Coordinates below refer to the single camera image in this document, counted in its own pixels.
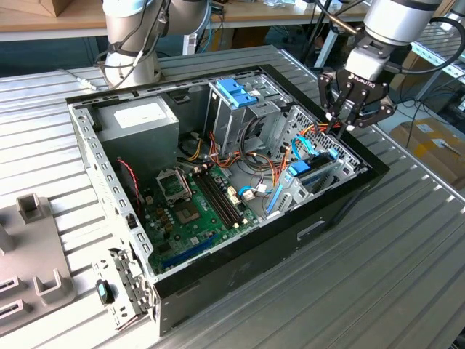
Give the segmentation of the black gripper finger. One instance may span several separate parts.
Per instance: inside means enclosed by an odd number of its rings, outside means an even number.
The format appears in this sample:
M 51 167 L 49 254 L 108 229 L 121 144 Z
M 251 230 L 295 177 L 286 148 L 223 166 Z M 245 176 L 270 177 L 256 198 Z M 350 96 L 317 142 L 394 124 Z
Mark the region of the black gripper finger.
M 392 101 L 390 96 L 385 96 L 380 99 L 379 109 L 370 114 L 361 114 L 363 105 L 354 104 L 349 112 L 348 117 L 342 122 L 339 136 L 341 137 L 344 132 L 351 132 L 355 128 L 364 129 L 372 124 L 382 121 L 392 116 L 396 111 L 396 104 Z
M 325 117 L 328 120 L 326 132 L 329 133 L 333 128 L 339 128 L 339 133 L 345 131 L 345 125 L 340 120 L 339 115 L 345 102 L 344 89 L 338 92 L 338 96 L 334 99 L 332 83 L 336 82 L 339 88 L 341 84 L 342 71 L 323 71 L 318 76 L 318 89 L 320 95 L 320 104 L 325 109 Z

